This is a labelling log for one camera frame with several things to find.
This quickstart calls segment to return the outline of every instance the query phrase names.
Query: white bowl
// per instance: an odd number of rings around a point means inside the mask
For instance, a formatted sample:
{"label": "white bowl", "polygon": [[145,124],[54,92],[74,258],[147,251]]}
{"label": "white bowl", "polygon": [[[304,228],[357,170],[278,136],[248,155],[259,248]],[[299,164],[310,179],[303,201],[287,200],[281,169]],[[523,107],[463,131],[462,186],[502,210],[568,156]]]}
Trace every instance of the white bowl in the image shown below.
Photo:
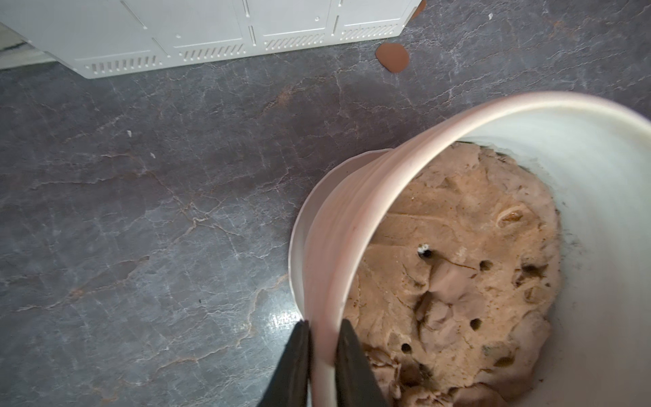
{"label": "white bowl", "polygon": [[290,244],[290,283],[314,339],[314,405],[337,404],[339,326],[373,232],[407,183],[458,139],[515,158],[549,186],[561,211],[565,281],[550,315],[554,332],[538,363],[544,382],[520,403],[646,405],[651,122],[616,103],[569,92],[521,94],[474,107],[372,161],[347,161],[347,170],[333,170],[315,188]]}

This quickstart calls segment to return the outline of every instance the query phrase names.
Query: brown dough blob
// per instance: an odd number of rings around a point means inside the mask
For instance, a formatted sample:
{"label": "brown dough blob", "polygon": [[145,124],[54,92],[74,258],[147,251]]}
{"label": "brown dough blob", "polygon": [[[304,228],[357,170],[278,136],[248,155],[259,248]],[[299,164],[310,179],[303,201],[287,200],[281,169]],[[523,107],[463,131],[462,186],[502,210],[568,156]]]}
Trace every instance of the brown dough blob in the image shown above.
{"label": "brown dough blob", "polygon": [[416,18],[416,16],[418,16],[425,9],[426,5],[427,5],[427,2],[425,0],[422,0],[421,3],[418,5],[418,7],[416,7],[416,11],[413,12],[413,14],[411,15],[411,19],[409,19],[409,20],[411,21],[414,18]]}
{"label": "brown dough blob", "polygon": [[560,222],[510,157],[455,143],[402,191],[344,317],[394,406],[504,406],[531,388],[561,287]]}
{"label": "brown dough blob", "polygon": [[378,61],[390,72],[397,74],[407,68],[409,54],[405,47],[392,42],[385,42],[375,50]]}

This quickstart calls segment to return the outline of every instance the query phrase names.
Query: vent grille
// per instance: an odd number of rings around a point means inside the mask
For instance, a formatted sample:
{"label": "vent grille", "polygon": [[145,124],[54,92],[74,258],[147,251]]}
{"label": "vent grille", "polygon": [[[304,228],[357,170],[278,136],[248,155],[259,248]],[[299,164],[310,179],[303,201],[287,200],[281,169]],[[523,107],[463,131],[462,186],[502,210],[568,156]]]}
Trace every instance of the vent grille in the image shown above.
{"label": "vent grille", "polygon": [[222,47],[209,47],[199,49],[189,49],[181,51],[178,56],[183,58],[183,61],[199,61],[208,58],[221,58],[230,57],[231,55],[239,55],[246,53],[244,44],[226,45]]}
{"label": "vent grille", "polygon": [[110,74],[112,72],[123,72],[129,70],[136,70],[142,68],[149,68],[150,66],[162,65],[158,57],[155,55],[136,57],[136,58],[123,58],[115,59],[112,61],[103,61],[85,65],[88,70],[92,70],[95,75]]}
{"label": "vent grille", "polygon": [[312,44],[320,44],[324,41],[325,34],[312,34],[303,36],[292,36],[289,38],[278,38],[277,40],[265,41],[265,50],[281,48],[298,48]]}
{"label": "vent grille", "polygon": [[382,25],[380,27],[364,27],[341,32],[340,41],[352,40],[357,38],[367,38],[370,36],[383,36],[393,34],[396,25]]}

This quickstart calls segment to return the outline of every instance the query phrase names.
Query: gray marble countertop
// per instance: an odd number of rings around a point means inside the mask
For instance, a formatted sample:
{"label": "gray marble countertop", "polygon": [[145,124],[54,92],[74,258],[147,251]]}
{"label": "gray marble countertop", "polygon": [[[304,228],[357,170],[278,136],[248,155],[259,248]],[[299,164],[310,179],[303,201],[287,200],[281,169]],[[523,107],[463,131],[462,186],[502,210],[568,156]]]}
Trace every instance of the gray marble countertop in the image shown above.
{"label": "gray marble countertop", "polygon": [[394,41],[86,80],[0,72],[0,404],[252,406],[298,319],[288,239],[336,164],[486,100],[651,116],[651,5],[431,1]]}

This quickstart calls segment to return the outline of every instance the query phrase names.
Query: marble veining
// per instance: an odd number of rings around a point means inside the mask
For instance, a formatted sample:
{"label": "marble veining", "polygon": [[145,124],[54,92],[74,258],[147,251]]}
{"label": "marble veining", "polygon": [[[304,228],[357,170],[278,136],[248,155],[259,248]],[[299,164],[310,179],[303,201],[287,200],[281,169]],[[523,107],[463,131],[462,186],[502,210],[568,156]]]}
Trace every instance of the marble veining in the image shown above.
{"label": "marble veining", "polygon": [[395,39],[86,80],[0,72],[0,404],[253,406],[299,318],[288,240],[341,161],[486,100],[651,116],[647,0],[431,1]]}

